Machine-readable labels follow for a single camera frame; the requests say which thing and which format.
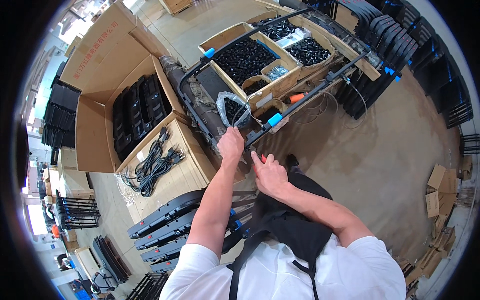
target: man's left hand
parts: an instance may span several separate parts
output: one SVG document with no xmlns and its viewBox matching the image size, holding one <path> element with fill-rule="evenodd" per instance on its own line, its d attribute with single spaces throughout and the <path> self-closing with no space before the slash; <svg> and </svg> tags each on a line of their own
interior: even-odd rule
<svg viewBox="0 0 480 300">
<path fill-rule="evenodd" d="M 243 153 L 244 139 L 237 127 L 228 127 L 218 142 L 218 149 L 223 157 L 222 164 L 238 164 Z"/>
</svg>

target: bundle of wires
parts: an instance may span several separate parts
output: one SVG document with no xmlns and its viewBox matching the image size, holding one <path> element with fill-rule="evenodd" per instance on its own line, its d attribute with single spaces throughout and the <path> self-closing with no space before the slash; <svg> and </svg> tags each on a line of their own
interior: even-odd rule
<svg viewBox="0 0 480 300">
<path fill-rule="evenodd" d="M 150 197 L 153 193 L 158 178 L 165 175 L 170 169 L 185 158 L 182 150 L 176 151 L 170 148 L 165 157 L 163 155 L 163 143 L 168 139 L 165 127 L 160 130 L 158 138 L 150 146 L 148 156 L 135 167 L 135 177 L 122 174 L 122 181 L 135 192 L 140 192 L 143 197 Z"/>
</svg>

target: black apron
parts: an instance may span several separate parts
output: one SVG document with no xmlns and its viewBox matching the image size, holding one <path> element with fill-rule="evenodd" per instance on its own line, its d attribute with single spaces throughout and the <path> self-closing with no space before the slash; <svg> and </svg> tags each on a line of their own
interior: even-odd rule
<svg viewBox="0 0 480 300">
<path fill-rule="evenodd" d="M 301 190 L 332 199 L 324 188 L 305 175 L 289 173 L 288 181 Z M 318 300 L 315 261 L 330 239 L 332 230 L 323 224 L 309 221 L 293 208 L 263 193 L 260 193 L 255 201 L 250 222 L 249 236 L 243 244 L 243 250 L 233 263 L 227 265 L 233 271 L 229 300 L 237 299 L 240 269 L 243 264 L 270 233 L 275 235 L 278 242 L 290 247 L 296 257 L 308 262 L 308 268 L 296 260 L 292 263 L 309 275 L 312 280 L 313 295 L 315 300 Z"/>
</svg>

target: factory floor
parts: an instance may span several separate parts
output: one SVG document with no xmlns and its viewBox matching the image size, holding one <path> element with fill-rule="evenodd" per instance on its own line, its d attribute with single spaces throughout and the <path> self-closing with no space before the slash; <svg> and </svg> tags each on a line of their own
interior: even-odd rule
<svg viewBox="0 0 480 300">
<path fill-rule="evenodd" d="M 201 55 L 197 46 L 203 41 L 266 11 L 251 1 L 245 0 L 242 5 L 236 0 L 195 1 L 175 17 L 156 0 L 138 0 L 131 10 L 172 55 L 191 66 Z M 339 10 L 339 22 L 348 23 L 349 18 Z M 329 100 L 328 109 L 314 118 L 311 115 L 318 113 L 315 106 L 320 98 L 310 105 L 313 109 L 298 112 L 277 134 L 264 137 L 257 149 L 273 153 L 280 160 L 294 153 L 307 176 L 355 213 L 394 255 L 413 262 L 425 253 L 432 228 L 425 207 L 426 182 L 435 163 L 458 167 L 459 132 L 446 129 L 442 116 L 408 68 L 402 75 L 368 110 L 364 121 L 363 117 L 353 121 L 344 116 L 341 107 L 335 113 L 336 105 Z M 117 299 L 124 299 L 150 271 L 149 264 L 142 262 L 127 235 L 133 221 L 115 176 L 89 176 L 102 214 L 101 224 L 96 229 L 77 230 L 78 243 L 80 247 L 92 246 L 99 234 L 112 240 L 132 273 L 129 281 L 113 292 Z M 252 186 L 253 178 L 250 173 L 237 189 Z M 238 245 L 222 262 L 232 261 L 240 250 Z"/>
</svg>

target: orange screwdriver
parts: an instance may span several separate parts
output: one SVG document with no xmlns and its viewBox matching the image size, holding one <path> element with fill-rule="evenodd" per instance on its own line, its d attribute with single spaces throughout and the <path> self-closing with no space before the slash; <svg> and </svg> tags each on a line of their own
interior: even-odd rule
<svg viewBox="0 0 480 300">
<path fill-rule="evenodd" d="M 290 103 L 287 103 L 287 104 L 294 104 L 294 103 L 300 101 L 300 99 L 302 99 L 302 98 L 303 98 L 305 95 L 307 95 L 307 94 L 308 94 L 308 93 L 305 92 L 305 93 L 301 93 L 301 94 L 291 95 L 291 96 L 289 97 L 289 99 L 290 99 L 289 102 L 290 102 Z"/>
</svg>

